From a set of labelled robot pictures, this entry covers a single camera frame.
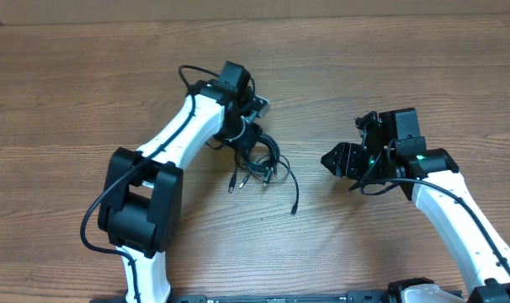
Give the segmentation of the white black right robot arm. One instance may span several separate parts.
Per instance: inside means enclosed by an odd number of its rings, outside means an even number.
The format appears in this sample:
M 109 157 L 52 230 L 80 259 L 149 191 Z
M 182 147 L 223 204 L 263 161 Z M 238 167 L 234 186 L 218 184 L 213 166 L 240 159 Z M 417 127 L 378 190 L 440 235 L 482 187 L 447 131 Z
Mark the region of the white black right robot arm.
M 362 141 L 340 142 L 321 157 L 350 190 L 378 195 L 400 189 L 431 222 L 465 282 L 469 302 L 510 302 L 510 247 L 482 213 L 460 168 L 443 149 L 429 149 L 414 108 L 355 120 Z

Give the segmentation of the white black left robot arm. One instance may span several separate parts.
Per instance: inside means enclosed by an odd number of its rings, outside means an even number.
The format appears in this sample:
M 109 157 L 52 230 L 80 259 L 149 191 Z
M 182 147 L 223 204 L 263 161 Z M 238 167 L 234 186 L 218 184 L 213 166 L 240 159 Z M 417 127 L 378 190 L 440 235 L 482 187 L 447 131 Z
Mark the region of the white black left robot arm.
M 267 108 L 249 71 L 228 61 L 212 79 L 187 86 L 182 108 L 154 138 L 115 151 L 98 199 L 98 227 L 123 259 L 128 289 L 121 302 L 168 301 L 166 251 L 178 228 L 185 169 L 210 138 L 251 151 L 262 132 L 253 120 Z

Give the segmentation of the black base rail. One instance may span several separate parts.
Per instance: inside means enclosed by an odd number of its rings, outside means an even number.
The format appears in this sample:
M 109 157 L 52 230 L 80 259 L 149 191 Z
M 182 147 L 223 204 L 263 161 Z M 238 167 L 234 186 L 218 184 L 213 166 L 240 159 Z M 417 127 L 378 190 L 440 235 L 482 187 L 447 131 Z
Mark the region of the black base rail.
M 460 290 L 441 290 L 435 284 L 413 286 L 409 302 L 465 302 Z M 343 294 L 317 295 L 239 295 L 210 296 L 173 295 L 167 302 L 173 303 L 383 303 L 400 302 L 396 290 L 349 290 Z

